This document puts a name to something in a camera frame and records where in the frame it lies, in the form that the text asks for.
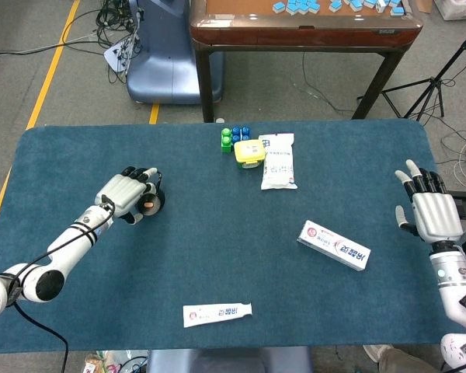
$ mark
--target white robotic arm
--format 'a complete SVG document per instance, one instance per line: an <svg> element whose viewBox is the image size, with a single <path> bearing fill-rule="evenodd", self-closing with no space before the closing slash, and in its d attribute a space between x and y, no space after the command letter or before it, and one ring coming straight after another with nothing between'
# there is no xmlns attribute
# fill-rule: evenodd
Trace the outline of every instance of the white robotic arm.
<svg viewBox="0 0 466 373"><path fill-rule="evenodd" d="M466 328L466 256L457 241L463 231L454 199L447 194L441 177L419 169L410 159L412 175L395 171L409 195L416 225L405 219L402 206L395 208L398 226L419 235L432 246L430 262L436 274L447 317ZM443 359L454 371L466 373L466 334L447 334L440 343Z"/></svg>
<svg viewBox="0 0 466 373"><path fill-rule="evenodd" d="M155 174L158 174L158 182L148 182ZM97 193L95 205L55 239L45 254L30 263L16 264L0 274L0 313L17 299L48 302L55 298L71 270L110 228L114 218L135 224L143 215L159 212L165 202L160 190L161 177L155 168L134 167L127 167L115 175ZM133 214L130 210L135 206L138 213ZM47 256L50 259L47 265L37 264Z"/></svg>

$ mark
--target concrete floor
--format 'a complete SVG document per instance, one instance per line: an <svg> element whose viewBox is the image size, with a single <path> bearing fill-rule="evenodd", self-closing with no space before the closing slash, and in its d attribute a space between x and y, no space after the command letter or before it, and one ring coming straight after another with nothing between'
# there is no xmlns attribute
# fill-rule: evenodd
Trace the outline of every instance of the concrete floor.
<svg viewBox="0 0 466 373"><path fill-rule="evenodd" d="M57 43L71 4L71 0L0 1L0 50L25 50ZM85 0L77 14L98 7L99 1ZM94 18L95 13L76 22L69 37L91 33L95 28ZM398 66L389 86L435 75L466 38L466 20L445 22L435 7L431 15L423 14L423 20L423 31ZM0 58L0 189L53 55L54 51L46 51L27 57ZM335 113L327 104L298 88L303 86L300 53L230 53L226 59L225 92L216 105L216 114L227 122L350 117L350 114ZM365 91L380 62L381 58L372 54L308 54L306 70L309 81L323 90L335 105L354 109L356 96ZM453 76L465 63L466 52L447 77ZM328 74L328 66L339 74ZM350 68L359 68L359 76L351 75ZM445 121L458 130L466 130L466 71L456 78L456 83L455 87L443 90ZM395 93L393 100L400 110L406 110L418 95L419 89L403 90ZM102 57L65 48L36 125L148 123L150 111L150 105L132 102L125 86L107 82ZM370 118L393 116L383 99L377 101L369 115ZM158 115L158 125L201 121L199 106L161 106ZM451 132L449 128L432 119L425 129L438 162L456 158L455 152L440 146L440 139ZM455 136L447 141L457 151L464 144ZM465 190L453 177L453 164L440 164L439 170L449 189ZM403 348L437 368L441 365L438 346ZM338 352L337 355L334 347L315 348L316 371L353 372L355 367L362 372L377 371L362 347L342 346ZM72 353L67 371L80 372L86 354ZM0 355L0 371L5 373L50 372L60 365L58 353Z"/></svg>

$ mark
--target yellow floor line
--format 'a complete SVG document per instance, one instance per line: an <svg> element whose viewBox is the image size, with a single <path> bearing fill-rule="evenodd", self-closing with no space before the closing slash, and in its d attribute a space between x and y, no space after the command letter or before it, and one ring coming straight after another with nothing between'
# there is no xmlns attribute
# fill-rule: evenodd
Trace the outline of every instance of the yellow floor line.
<svg viewBox="0 0 466 373"><path fill-rule="evenodd" d="M159 107L160 105L158 103L152 103L152 110L150 112L150 118L148 119L148 124L157 124Z"/></svg>
<svg viewBox="0 0 466 373"><path fill-rule="evenodd" d="M74 19L76 11L78 10L79 1L80 0L74 0L71 6L71 11L69 12L68 18L65 21L64 29L62 30L61 35L65 34L66 39L69 35L69 30L71 29L71 26L70 26L71 21ZM62 44L62 37L59 40L59 44ZM43 105L45 97L47 96L47 92L48 92L48 89L50 88L50 84L52 83L52 79L54 78L55 70L57 69L57 65L59 63L59 60L61 59L61 54L62 54L63 49L64 47L55 48L54 57L52 58L52 62L50 63L50 67L48 68L47 76L45 76L45 80L43 81L43 85L41 86L40 94L38 95L38 98L37 98L37 103L35 103L34 105L30 120L28 121L28 124L26 126L26 130L33 128L35 124L37 123L37 119L38 119L38 116L40 115L41 107ZM9 172L7 173L7 177L5 178L5 181L3 182L2 190L0 190L0 207L2 206L3 196L5 194L5 190L7 189L7 184L9 183L9 175L10 175L10 169L9 169Z"/></svg>

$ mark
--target yellow container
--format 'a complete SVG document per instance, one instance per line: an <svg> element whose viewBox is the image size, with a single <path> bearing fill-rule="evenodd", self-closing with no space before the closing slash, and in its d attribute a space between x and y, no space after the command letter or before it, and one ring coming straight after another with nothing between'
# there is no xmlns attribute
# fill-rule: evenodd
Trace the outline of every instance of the yellow container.
<svg viewBox="0 0 466 373"><path fill-rule="evenodd" d="M240 168L257 167L266 157L263 142L261 140L235 142L235 157Z"/></svg>

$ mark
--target shoe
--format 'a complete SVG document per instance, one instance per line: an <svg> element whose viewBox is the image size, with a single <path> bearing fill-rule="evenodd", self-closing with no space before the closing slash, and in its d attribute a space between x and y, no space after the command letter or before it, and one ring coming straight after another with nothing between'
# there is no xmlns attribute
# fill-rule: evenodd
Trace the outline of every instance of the shoe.
<svg viewBox="0 0 466 373"><path fill-rule="evenodd" d="M394 348L391 344L365 344L363 347L367 356L375 363L380 361L381 356L386 350Z"/></svg>

